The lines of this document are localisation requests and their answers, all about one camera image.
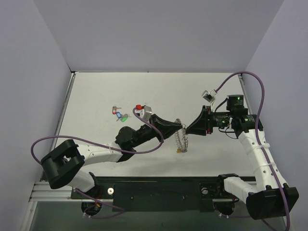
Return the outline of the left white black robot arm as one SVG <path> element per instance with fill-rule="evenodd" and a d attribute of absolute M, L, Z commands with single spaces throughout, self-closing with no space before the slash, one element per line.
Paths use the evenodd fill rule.
<path fill-rule="evenodd" d="M 71 186 L 81 190 L 88 198 L 94 198 L 98 195 L 99 186 L 94 174 L 81 170 L 83 166 L 125 162 L 136 153 L 135 147 L 154 138 L 163 141 L 181 128 L 180 123 L 166 121 L 153 114 L 138 130 L 122 127 L 110 144 L 90 145 L 84 142 L 78 145 L 74 139 L 65 140 L 42 158 L 41 165 L 52 189 Z"/>

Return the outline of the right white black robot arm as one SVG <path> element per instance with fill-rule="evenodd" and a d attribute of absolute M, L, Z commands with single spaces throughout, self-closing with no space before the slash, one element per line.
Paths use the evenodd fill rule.
<path fill-rule="evenodd" d="M 200 115 L 186 128 L 186 134 L 206 136 L 214 128 L 233 129 L 252 165 L 256 185 L 249 185 L 236 174 L 223 174 L 215 184 L 216 194 L 237 197 L 246 204 L 252 219 L 285 217 L 299 198 L 297 189 L 289 187 L 279 172 L 262 123 L 256 121 L 256 115 L 248 113 L 243 95 L 229 95 L 225 101 L 225 112 L 203 106 Z"/>

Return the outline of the white disc wire keyring holder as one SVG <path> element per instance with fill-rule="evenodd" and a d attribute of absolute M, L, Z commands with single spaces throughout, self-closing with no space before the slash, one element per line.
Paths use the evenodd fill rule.
<path fill-rule="evenodd" d="M 177 131 L 174 136 L 175 136 L 175 141 L 177 145 L 177 149 L 181 149 L 182 153 L 185 153 L 188 151 L 188 135 L 186 134 L 186 129 L 187 126 L 182 123 L 182 121 L 177 118 L 175 120 L 175 123 L 180 124 L 182 126 L 181 128 L 181 135 L 180 132 Z"/>

